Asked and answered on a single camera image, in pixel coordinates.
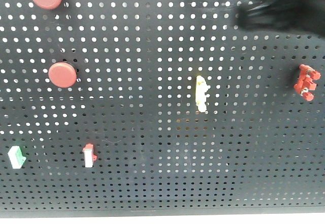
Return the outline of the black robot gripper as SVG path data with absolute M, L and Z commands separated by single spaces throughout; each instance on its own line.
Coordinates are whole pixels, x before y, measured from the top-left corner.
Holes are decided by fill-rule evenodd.
M 324 0 L 244 0 L 238 25 L 247 30 L 304 32 L 324 37 Z

